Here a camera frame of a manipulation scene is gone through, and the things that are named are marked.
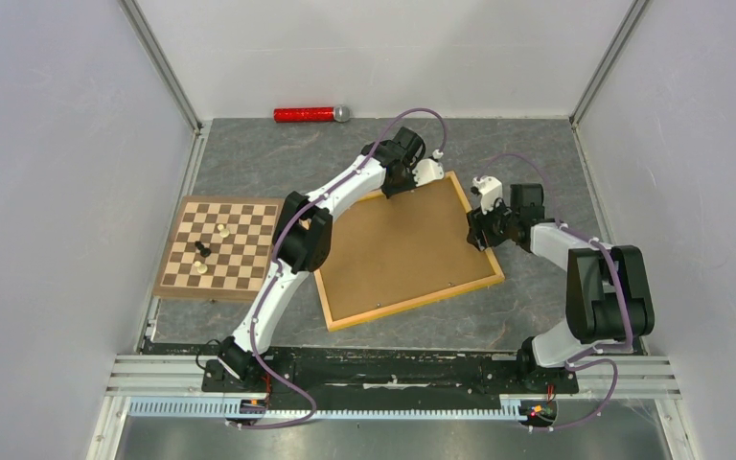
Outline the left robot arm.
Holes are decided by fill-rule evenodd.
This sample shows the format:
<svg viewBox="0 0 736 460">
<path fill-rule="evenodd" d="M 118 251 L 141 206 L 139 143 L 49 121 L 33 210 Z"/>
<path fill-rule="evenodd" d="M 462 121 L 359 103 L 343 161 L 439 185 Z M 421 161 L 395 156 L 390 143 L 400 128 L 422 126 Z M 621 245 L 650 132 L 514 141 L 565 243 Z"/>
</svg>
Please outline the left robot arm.
<svg viewBox="0 0 736 460">
<path fill-rule="evenodd" d="M 443 178 L 443 155 L 442 148 L 428 153 L 423 138 L 403 126 L 393 138 L 366 145 L 325 185 L 286 197 L 264 285 L 240 325 L 219 345 L 218 363 L 231 384 L 241 391 L 260 384 L 263 367 L 256 359 L 270 347 L 295 291 L 328 258 L 334 222 L 371 192 L 389 198 Z"/>
</svg>

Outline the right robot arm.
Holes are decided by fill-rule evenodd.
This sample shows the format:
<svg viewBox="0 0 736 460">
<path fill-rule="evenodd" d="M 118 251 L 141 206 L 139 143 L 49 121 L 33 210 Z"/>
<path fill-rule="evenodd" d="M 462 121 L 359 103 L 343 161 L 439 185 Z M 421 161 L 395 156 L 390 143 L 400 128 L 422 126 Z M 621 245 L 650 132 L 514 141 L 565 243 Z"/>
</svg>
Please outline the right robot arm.
<svg viewBox="0 0 736 460">
<path fill-rule="evenodd" d="M 471 191 L 480 201 L 467 213 L 470 245 L 484 251 L 512 242 L 566 274 L 563 319 L 525 339 L 517 352 L 515 376 L 522 388 L 541 390 L 583 357 L 631 352 L 634 340 L 653 330 L 655 312 L 639 248 L 604 243 L 547 218 L 538 183 L 511 186 L 505 200 L 502 183 L 481 176 Z"/>
</svg>

